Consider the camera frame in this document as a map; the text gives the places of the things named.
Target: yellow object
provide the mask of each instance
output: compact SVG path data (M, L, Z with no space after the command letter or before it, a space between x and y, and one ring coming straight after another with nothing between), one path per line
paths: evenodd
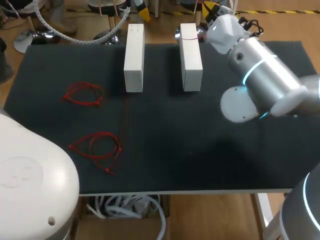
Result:
M213 9L215 5L219 5L215 2L212 1L204 1L205 5L207 5L210 9ZM206 18L209 14L208 10L206 9L204 4L202 4L202 14L204 16L204 18Z
M144 8L139 12L140 17L143 18L143 20L145 20L146 22L150 21L150 14L149 14L149 10L148 8Z

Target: shoe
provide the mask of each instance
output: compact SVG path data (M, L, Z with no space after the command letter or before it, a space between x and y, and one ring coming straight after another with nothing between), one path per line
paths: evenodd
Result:
M66 19L62 19L61 21L48 20L47 23L58 32L67 36L75 35L78 30L78 26L76 24L69 22Z

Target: chrome stand base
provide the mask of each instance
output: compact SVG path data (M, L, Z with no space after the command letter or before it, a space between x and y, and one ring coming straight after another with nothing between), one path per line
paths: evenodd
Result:
M207 30L200 24L197 28L196 28L196 32L198 35L198 40L199 43L203 43L205 41L204 39L204 35L206 34ZM174 39L179 42L180 40L180 26L178 26L176 28L176 30L174 31Z
M24 54L30 45L55 44L59 40L60 37L50 30L39 29L33 32L27 29L18 35L13 42L13 46L18 52Z
M107 35L110 30L102 31L94 37L93 40L100 39L103 36ZM111 44L126 44L127 43L127 34L126 30L119 29L116 31L115 35L110 37L108 40L102 42L102 45L111 45Z

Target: red cable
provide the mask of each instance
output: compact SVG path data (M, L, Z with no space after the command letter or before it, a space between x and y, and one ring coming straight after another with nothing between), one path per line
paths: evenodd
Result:
M114 139L114 141L115 141L115 146L114 146L113 150L112 150L111 152L107 153L107 154L104 154L104 155L92 155L92 154L90 154L90 153L92 152L92 145L93 145L94 141L95 141L96 139L98 139L98 138L101 138L101 137L111 137L111 138ZM84 153L84 152L80 151L79 149L77 149L77 148L75 147L75 145L77 145L77 144L79 144L79 143L81 143L81 142L83 142L83 141L85 141L86 139L89 139L89 138L92 138L92 140L90 141L90 145L89 145L89 154ZM113 167L113 164L111 163L111 166L110 166L110 167L105 168L105 167L101 166L100 161L102 161L102 160L104 160L104 159L107 159L107 158L110 158L110 157L111 157L112 155L114 155L115 153L116 153L116 155L115 155L115 157L114 157L114 160L116 160L116 159L118 158L119 152L122 151L121 146L120 146L120 142L119 142L118 138L117 138L116 136L114 136L114 135L113 135L112 133L110 133L110 132L97 132L97 133L89 134L89 135L87 135L87 136L79 139L78 141L74 142L73 144L71 144L71 145L69 146L69 149L75 151L76 153L78 153L78 154L80 154L80 155L82 155L82 156L84 156L84 157L86 157L86 158L92 159L93 163L94 163L97 167L99 167L99 168L102 169L103 171L105 171L105 172L107 172L107 173L110 173L110 174L112 174L112 175L115 174L113 171L111 171L111 168Z
M75 101L73 99L71 99L69 97L70 94L78 91L79 89L82 88L93 88L93 90L100 90L101 91L101 97L98 98L97 92L95 92L97 101L95 102L82 102L82 101ZM74 83L72 84L70 87L68 87L67 89L67 94L63 97L64 99L67 99L75 104L80 104L80 105L84 105L84 106L98 106L99 102L102 100L103 96L102 96L102 90L101 87L98 85L94 85L91 83L87 83L87 82L79 82L79 83ZM124 92L124 96L123 96L123 106L122 106L122 114L121 114L121 126L120 126L120 138L117 138L115 135L113 135L110 132L97 132L97 133L92 133L89 134L85 137L82 137L81 139L79 139L78 141L72 143L71 145L69 145L69 149L75 151L76 153L86 157L86 158L90 158L93 163L100 169L102 169L104 172L115 175L115 173L113 171L111 171L111 169L113 169L116 166L116 160L118 159L118 155L119 153L122 151L121 145L120 145L120 139L122 138L122 133L123 133L123 125L124 125L124 117L125 117L125 106L126 106L126 92ZM97 140L98 138L101 137L111 137L113 138L114 142L115 142L115 146L113 148L113 150L111 152L108 152L107 154L104 155L93 155L91 154L92 152L92 147L93 147L93 143L95 142L95 140ZM75 145L89 139L92 138L92 140L90 141L89 144L89 149L88 149L88 154L84 153L82 151L80 151L78 148L75 147ZM107 158L110 158L111 156L114 156L110 167L103 167L100 164L100 161L105 160Z
M79 91L80 89L85 89L85 88L93 89L93 91L95 93L96 101L93 101L93 102L77 101L77 100L73 100L71 98L71 95L74 94L76 91ZM88 83L88 82L76 82L67 88L66 94L63 96L62 99L68 100L74 104L78 104L78 105L82 105L82 106L99 106L100 101L103 99L103 97L104 97L103 91L100 86L92 84L92 83Z

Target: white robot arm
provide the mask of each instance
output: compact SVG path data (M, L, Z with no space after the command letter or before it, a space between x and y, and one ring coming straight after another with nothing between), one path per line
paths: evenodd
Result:
M243 123L264 117L265 111L274 116L292 110L297 114L319 114L319 75L298 79L259 41L263 29L258 21L258 32L251 34L247 28L249 21L239 20L230 12L227 7L216 5L211 10L212 21L206 34L206 40L219 53L228 55L230 67L242 77L242 86L223 94L220 104L223 115ZM278 218L272 220L278 223L284 240L320 239L319 176L320 164L288 194Z
M231 9L217 4L208 11L211 20L206 40L220 54L228 55L228 64L245 86L229 89L222 96L221 110L227 119L246 122L264 114L261 109L282 116L307 97L307 88L298 77L258 39L263 33L258 21L238 19L230 14ZM253 25L258 31L251 33Z
M0 239L67 239L79 197L73 161L1 108L0 133Z

